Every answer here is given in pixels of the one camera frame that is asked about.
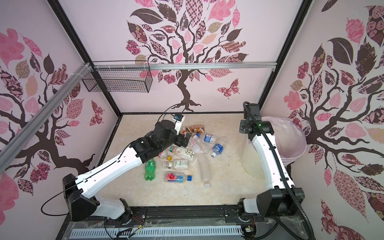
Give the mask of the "clear bottle red label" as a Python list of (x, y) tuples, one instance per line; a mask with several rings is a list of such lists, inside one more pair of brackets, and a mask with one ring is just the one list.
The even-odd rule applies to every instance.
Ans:
[(167, 161), (171, 161), (172, 160), (172, 156), (168, 153), (168, 151), (164, 150), (162, 151), (160, 154), (159, 154), (159, 158), (160, 159), (165, 159)]

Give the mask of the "green Sprite bottle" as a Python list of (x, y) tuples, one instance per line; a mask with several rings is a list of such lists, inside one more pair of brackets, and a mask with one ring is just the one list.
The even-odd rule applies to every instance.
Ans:
[(156, 162), (151, 159), (145, 163), (145, 180), (152, 181), (156, 176)]

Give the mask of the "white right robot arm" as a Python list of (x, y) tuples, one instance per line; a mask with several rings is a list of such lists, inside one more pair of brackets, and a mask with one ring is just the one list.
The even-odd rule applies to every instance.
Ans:
[(255, 198), (242, 200), (245, 213), (264, 218), (299, 215), (305, 194), (303, 189), (295, 186), (284, 167), (272, 124), (262, 121), (258, 104), (244, 102), (243, 108), (244, 119), (239, 133), (248, 135), (261, 160), (266, 179), (266, 191)]

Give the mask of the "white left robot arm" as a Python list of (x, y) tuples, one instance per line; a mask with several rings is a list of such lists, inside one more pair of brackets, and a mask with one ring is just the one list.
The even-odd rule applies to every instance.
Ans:
[(97, 193), (107, 184), (127, 171), (159, 156), (171, 145), (187, 146), (180, 130), (183, 115), (155, 124), (155, 129), (144, 137), (128, 144), (124, 150), (108, 162), (79, 176), (69, 174), (63, 178), (64, 198), (73, 222), (89, 217), (104, 217), (128, 223), (133, 215), (124, 199), (106, 199)]

